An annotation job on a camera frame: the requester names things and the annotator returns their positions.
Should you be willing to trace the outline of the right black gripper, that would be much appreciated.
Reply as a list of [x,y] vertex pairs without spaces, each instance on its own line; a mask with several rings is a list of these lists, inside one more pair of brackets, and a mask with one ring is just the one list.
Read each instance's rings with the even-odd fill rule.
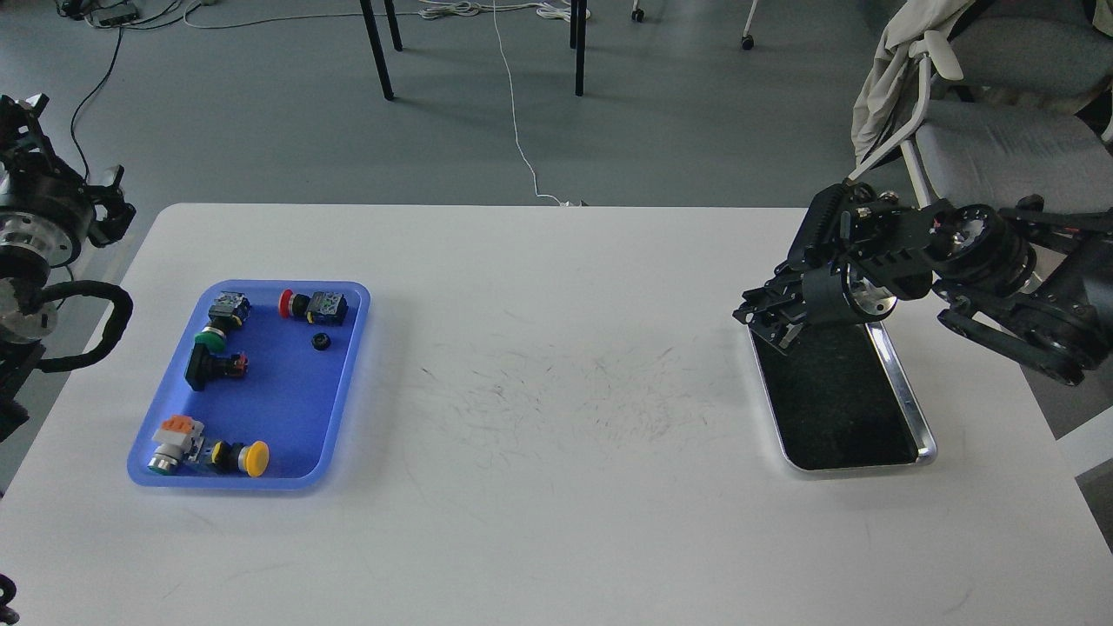
[[898,299],[849,264],[826,264],[802,274],[779,274],[759,288],[745,290],[732,316],[756,338],[788,353],[808,326],[880,322]]

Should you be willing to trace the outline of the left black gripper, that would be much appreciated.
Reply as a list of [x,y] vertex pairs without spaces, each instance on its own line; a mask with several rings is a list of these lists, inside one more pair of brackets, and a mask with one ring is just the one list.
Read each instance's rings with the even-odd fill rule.
[[[50,157],[50,140],[39,117],[45,94],[19,100],[1,96],[1,250],[3,257],[40,267],[76,261],[86,237],[95,247],[122,241],[137,211],[124,198],[124,166],[104,172],[101,183],[85,183]],[[104,216],[95,218],[95,208]]]

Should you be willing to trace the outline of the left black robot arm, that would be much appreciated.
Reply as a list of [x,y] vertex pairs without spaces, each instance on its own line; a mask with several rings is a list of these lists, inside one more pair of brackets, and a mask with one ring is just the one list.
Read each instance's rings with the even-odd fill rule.
[[[3,96],[1,190],[1,353],[3,437],[28,421],[17,392],[32,371],[71,372],[107,356],[124,336],[134,302],[124,288],[95,280],[49,284],[50,273],[80,257],[83,244],[106,247],[124,238],[137,211],[124,198],[124,167],[89,183],[53,150],[39,118],[49,99]],[[99,344],[73,356],[45,358],[43,339],[58,323],[59,303],[104,300],[111,311]]]

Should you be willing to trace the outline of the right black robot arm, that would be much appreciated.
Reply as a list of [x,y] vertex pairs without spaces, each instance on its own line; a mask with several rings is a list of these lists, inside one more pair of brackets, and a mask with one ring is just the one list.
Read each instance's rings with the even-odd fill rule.
[[878,323],[902,301],[946,302],[940,324],[1075,387],[1110,356],[1110,212],[1057,214],[1040,195],[995,209],[918,209],[866,183],[819,190],[774,277],[733,317],[787,352],[807,326]]

